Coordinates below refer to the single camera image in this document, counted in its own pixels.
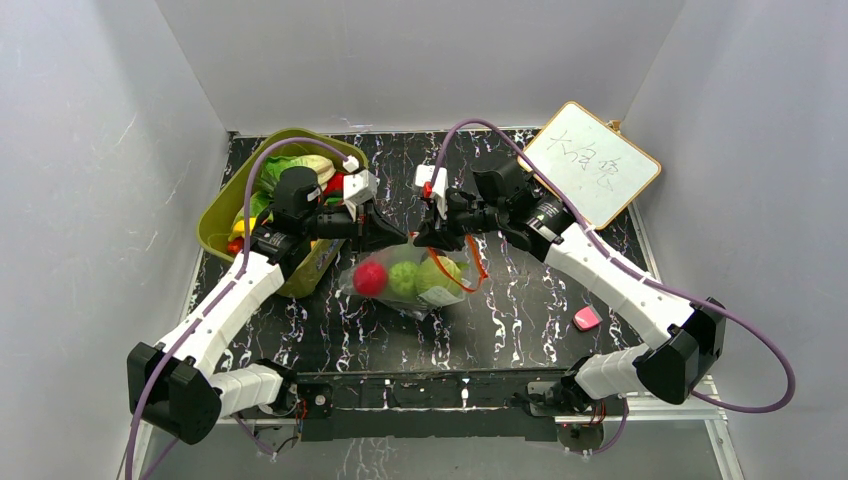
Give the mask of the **small green cabbage toy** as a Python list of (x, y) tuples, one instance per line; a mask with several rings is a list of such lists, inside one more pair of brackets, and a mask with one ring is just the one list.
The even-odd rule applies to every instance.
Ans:
[(417, 295), (415, 285), (419, 264), (413, 261), (398, 262), (388, 271), (388, 286), (391, 292), (400, 298), (414, 298)]

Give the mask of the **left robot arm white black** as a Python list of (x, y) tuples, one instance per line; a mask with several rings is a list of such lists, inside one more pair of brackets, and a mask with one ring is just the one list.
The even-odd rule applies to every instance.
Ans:
[(342, 200), (326, 204), (317, 174), (284, 170), (268, 207), (244, 215), (243, 248), (217, 286), (171, 332), (138, 343), (127, 358), (131, 432), (141, 422), (193, 445), (223, 417), (259, 407), (294, 411), (294, 374), (269, 360), (219, 373), (218, 360), (254, 312), (304, 262), (312, 243), (342, 239), (359, 252), (399, 245), (407, 236), (374, 203), (378, 178), (361, 169), (344, 176)]

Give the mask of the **red apple toy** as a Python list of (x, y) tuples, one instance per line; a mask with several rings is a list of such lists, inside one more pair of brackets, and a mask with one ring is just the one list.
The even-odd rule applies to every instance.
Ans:
[(365, 297), (378, 297), (389, 283), (389, 274), (383, 265), (368, 261), (356, 267), (352, 276), (354, 291)]

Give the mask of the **green lettuce leaf toy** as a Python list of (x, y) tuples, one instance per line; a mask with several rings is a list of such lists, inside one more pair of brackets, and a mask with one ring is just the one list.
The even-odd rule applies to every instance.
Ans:
[(460, 303), (464, 299), (464, 294), (454, 295), (448, 290), (439, 287), (432, 288), (426, 291), (423, 295), (417, 295), (413, 298), (379, 298), (379, 301), (396, 310), (411, 312), (428, 312), (431, 310)]

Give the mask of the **round green cabbage toy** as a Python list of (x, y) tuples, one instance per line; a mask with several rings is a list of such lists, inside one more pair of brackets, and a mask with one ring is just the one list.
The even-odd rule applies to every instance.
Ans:
[(462, 269), (448, 257), (438, 256), (436, 260), (426, 258), (418, 266), (414, 277), (416, 293), (423, 295), (434, 287), (442, 287), (454, 296), (463, 293), (460, 287)]

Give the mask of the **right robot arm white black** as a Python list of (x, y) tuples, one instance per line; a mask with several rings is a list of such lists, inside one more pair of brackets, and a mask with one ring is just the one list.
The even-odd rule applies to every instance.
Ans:
[(575, 216), (552, 192), (515, 162), (473, 175), (477, 193), (446, 185), (446, 170), (419, 165), (414, 184), (427, 211), (415, 245), (456, 251), (471, 233), (497, 231), (586, 287), (637, 331), (641, 344), (581, 358), (561, 380), (528, 403), (577, 414), (602, 399), (648, 392), (682, 404), (715, 363), (723, 345), (724, 318), (649, 286), (650, 275), (631, 277), (617, 267), (621, 256), (601, 253)]

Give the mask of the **clear zip top bag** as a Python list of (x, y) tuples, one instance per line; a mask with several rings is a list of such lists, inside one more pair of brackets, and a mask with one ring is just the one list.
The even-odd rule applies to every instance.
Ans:
[(467, 235), (458, 251), (417, 247), (408, 241), (364, 254), (340, 275), (339, 289), (422, 318), (463, 302), (487, 279), (482, 255)]

